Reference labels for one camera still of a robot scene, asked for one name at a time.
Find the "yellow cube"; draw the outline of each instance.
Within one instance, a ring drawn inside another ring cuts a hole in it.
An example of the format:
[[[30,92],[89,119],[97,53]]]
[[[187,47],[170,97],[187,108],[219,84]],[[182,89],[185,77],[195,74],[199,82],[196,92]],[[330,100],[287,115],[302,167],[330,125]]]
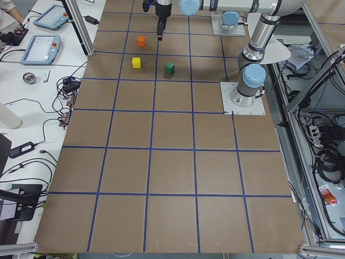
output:
[[[141,68],[140,58],[132,58],[132,65],[134,69],[140,69]]]

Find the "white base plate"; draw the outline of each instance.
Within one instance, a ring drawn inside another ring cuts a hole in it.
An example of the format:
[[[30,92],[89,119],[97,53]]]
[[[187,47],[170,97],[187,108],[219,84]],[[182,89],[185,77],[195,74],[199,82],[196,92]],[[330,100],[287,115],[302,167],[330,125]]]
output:
[[[261,97],[256,98],[254,100],[254,103],[247,108],[238,107],[231,101],[230,94],[232,90],[237,87],[237,85],[238,83],[235,82],[220,83],[220,89],[222,90],[224,114],[232,115],[233,113],[240,115],[266,115],[263,100]]]
[[[211,15],[212,19],[212,28],[213,28],[213,35],[221,35],[221,36],[237,36],[237,37],[244,37],[246,36],[246,31],[244,30],[243,25],[237,25],[233,30],[223,30],[219,26],[219,20],[222,18],[222,15]],[[238,20],[239,23],[242,22],[242,18],[240,17]]]

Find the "light blue circular cap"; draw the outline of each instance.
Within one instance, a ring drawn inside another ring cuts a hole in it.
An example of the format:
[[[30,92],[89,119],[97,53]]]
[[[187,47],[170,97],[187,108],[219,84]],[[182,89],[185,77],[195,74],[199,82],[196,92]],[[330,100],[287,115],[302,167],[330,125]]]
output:
[[[260,87],[266,78],[265,69],[259,64],[250,64],[244,68],[243,81],[251,88]]]
[[[238,23],[239,13],[234,11],[224,12],[222,15],[222,22],[224,25],[233,26]]]
[[[180,0],[180,10],[184,15],[192,16],[200,9],[200,0]]]

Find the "green cube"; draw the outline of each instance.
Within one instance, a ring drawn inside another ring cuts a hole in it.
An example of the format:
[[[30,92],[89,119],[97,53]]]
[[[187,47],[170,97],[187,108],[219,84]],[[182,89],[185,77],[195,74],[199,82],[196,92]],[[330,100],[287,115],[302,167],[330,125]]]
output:
[[[167,65],[165,65],[164,70],[167,74],[173,74],[175,72],[175,64],[168,62]]]

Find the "cube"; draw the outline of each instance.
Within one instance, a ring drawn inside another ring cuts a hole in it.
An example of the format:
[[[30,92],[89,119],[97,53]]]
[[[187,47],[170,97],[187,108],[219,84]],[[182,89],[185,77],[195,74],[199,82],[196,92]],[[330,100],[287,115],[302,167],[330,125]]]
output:
[[[168,62],[167,65],[165,65],[164,70],[167,74],[173,74],[175,72],[175,64]]]
[[[134,69],[140,69],[141,68],[141,60],[140,58],[132,58],[132,66]]]
[[[137,40],[138,46],[145,47],[146,46],[146,37],[139,35]]]

